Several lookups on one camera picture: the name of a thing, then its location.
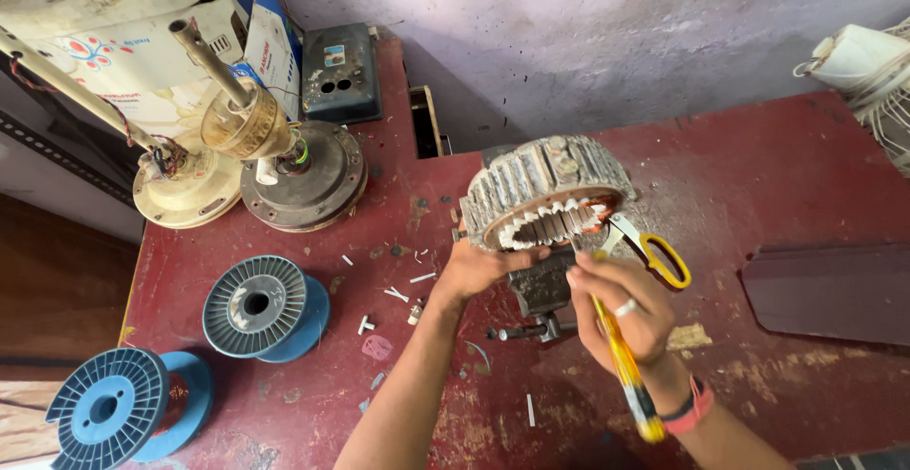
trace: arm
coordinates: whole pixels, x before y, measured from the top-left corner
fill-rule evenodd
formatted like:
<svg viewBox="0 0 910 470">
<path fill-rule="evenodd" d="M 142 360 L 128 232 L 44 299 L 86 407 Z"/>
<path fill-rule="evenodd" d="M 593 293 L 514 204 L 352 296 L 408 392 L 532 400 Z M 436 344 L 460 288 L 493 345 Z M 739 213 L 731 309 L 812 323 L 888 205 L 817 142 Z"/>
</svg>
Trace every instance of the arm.
<svg viewBox="0 0 910 470">
<path fill-rule="evenodd" d="M 455 243 L 414 335 L 341 449 L 335 468 L 425 467 L 468 300 L 509 271 L 527 268 L 549 254 L 540 248 L 495 253 L 472 247 L 467 240 Z"/>
<path fill-rule="evenodd" d="M 658 415 L 678 412 L 692 391 L 689 370 L 665 351 L 674 321 L 670 294 L 635 261 L 594 262 L 585 253 L 580 253 L 577 261 L 578 266 L 569 270 L 566 278 L 573 289 L 579 337 L 584 346 L 598 363 L 613 372 L 610 348 L 598 328 L 590 294 L 596 295 L 611 312 L 629 299 L 638 301 L 640 308 L 617 319 L 622 336 L 639 361 L 642 380 Z M 679 434 L 677 439 L 706 470 L 793 469 L 778 452 L 717 403 L 694 429 Z"/>
</svg>

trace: workbench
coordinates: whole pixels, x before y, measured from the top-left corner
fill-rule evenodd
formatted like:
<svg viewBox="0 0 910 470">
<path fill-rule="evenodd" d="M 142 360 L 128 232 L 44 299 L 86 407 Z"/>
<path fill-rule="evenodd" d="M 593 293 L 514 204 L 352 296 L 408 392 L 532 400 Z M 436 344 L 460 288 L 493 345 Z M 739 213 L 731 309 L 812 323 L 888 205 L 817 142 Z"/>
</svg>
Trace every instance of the workbench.
<svg viewBox="0 0 910 470">
<path fill-rule="evenodd" d="M 292 234 L 241 203 L 195 229 L 146 226 L 121 345 L 197 353 L 217 381 L 209 422 L 165 460 L 175 468 L 330 468 L 413 332 L 411 306 L 435 280 L 410 279 L 442 271 L 449 257 L 449 210 L 480 153 L 417 160 L 401 42 L 376 45 L 385 117 L 350 127 L 370 167 L 351 216 Z M 678 324 L 688 326 L 675 348 L 734 415 L 791 460 L 910 441 L 910 359 L 885 345 L 768 333 L 738 278 L 762 244 L 910 242 L 907 184 L 834 93 L 589 135 L 639 192 L 625 206 L 630 220 L 663 235 L 692 270 L 692 285 L 673 299 Z M 202 332 L 213 283 L 262 254 L 289 258 L 330 292 L 327 330 L 293 362 L 228 358 Z M 410 303 L 383 293 L 390 286 Z M 376 330 L 358 336 L 367 314 Z M 429 467 L 635 467 L 620 466 L 635 458 L 693 467 L 676 441 L 648 446 L 638 437 L 619 383 L 577 337 L 487 337 L 490 327 L 528 322 L 504 280 L 472 299 Z M 364 353 L 370 335 L 391 343 L 387 359 Z"/>
</svg>

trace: hand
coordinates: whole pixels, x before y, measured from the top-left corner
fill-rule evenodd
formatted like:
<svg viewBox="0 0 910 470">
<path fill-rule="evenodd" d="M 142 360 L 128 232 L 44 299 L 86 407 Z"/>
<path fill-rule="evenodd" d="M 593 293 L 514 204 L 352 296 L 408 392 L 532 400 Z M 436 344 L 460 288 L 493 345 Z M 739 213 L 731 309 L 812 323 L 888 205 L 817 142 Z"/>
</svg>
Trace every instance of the hand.
<svg viewBox="0 0 910 470">
<path fill-rule="evenodd" d="M 464 220 L 459 229 L 464 230 Z M 449 263 L 442 270 L 436 287 L 442 287 L 453 297 L 468 299 L 490 287 L 510 271 L 529 268 L 550 255 L 550 248 L 535 247 L 517 252 L 491 252 L 471 246 L 467 238 L 452 245 Z"/>
<path fill-rule="evenodd" d="M 679 359 L 666 354 L 667 338 L 675 314 L 670 293 L 648 273 L 640 262 L 607 259 L 595 262 L 588 253 L 579 253 L 577 266 L 566 273 L 578 317 L 578 335 L 604 369 L 616 373 L 610 345 L 602 332 L 591 294 L 610 312 L 633 299 L 638 308 L 616 320 L 635 360 L 654 405 L 661 415 L 671 414 L 689 398 L 689 372 Z"/>
</svg>

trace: blue wire spool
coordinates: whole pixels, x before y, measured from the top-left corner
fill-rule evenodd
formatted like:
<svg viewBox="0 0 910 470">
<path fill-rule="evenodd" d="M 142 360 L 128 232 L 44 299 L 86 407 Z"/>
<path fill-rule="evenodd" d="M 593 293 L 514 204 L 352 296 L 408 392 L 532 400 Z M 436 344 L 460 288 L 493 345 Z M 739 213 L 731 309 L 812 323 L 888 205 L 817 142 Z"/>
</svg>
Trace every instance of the blue wire spool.
<svg viewBox="0 0 910 470">
<path fill-rule="evenodd" d="M 252 257 L 227 270 L 202 310 L 209 343 L 234 358 L 283 363 L 300 358 L 328 324 L 328 293 L 293 262 Z"/>
<path fill-rule="evenodd" d="M 187 383 L 187 407 L 154 435 L 170 391 L 169 373 Z M 214 381 L 206 362 L 188 352 L 120 348 L 102 352 L 70 375 L 45 420 L 59 421 L 56 470 L 107 470 L 129 459 L 152 461 L 185 446 L 209 417 Z"/>
</svg>

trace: yellow scissors handle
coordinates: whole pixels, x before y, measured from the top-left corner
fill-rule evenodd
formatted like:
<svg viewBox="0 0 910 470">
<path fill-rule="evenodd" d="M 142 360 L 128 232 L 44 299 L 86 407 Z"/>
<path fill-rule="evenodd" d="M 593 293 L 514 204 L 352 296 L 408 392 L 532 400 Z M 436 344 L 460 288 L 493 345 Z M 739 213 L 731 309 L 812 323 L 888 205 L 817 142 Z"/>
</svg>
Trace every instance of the yellow scissors handle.
<svg viewBox="0 0 910 470">
<path fill-rule="evenodd" d="M 683 274 L 682 280 L 676 278 L 675 274 L 667 269 L 667 266 L 657 258 L 654 250 L 651 249 L 650 243 L 660 246 L 667 255 L 670 255 L 670 258 L 673 259 L 673 263 L 676 264 Z M 680 257 L 676 250 L 673 249 L 673 246 L 671 246 L 670 243 L 667 243 L 663 237 L 654 233 L 639 234 L 639 247 L 644 252 L 645 258 L 648 259 L 648 267 L 657 270 L 670 285 L 677 289 L 685 289 L 692 283 L 692 274 L 689 273 L 689 268 L 686 267 L 685 262 L 683 262 L 683 257 Z"/>
</svg>

